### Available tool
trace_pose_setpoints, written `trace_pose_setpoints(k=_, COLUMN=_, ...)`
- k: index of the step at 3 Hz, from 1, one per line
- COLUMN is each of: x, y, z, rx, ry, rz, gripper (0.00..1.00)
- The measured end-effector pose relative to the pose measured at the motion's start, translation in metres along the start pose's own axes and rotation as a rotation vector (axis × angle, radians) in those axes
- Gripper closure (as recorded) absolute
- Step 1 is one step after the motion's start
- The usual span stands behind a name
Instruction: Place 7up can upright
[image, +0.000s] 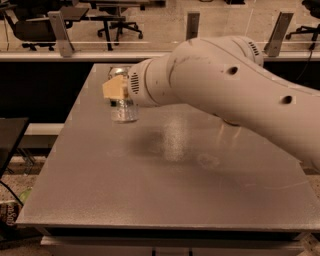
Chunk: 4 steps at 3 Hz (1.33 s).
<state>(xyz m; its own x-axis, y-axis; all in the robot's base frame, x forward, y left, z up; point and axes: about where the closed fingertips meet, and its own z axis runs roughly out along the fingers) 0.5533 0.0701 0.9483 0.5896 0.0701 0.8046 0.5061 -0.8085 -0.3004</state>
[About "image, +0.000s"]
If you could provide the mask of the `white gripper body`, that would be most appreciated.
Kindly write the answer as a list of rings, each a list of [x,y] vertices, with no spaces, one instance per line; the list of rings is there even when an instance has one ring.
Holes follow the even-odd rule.
[[[151,60],[145,60],[133,65],[128,71],[128,93],[133,102],[139,107],[156,107],[147,89],[146,71]]]

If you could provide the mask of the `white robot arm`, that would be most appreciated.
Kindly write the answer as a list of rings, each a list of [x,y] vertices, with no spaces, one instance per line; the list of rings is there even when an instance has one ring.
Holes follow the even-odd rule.
[[[139,107],[188,104],[265,137],[320,169],[320,95],[263,68],[244,36],[194,38],[102,85],[103,97]]]

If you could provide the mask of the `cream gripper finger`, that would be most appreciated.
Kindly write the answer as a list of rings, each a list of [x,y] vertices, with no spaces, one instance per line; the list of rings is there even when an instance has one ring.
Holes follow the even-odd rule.
[[[127,78],[117,75],[102,85],[103,96],[107,99],[122,100],[128,97]]]

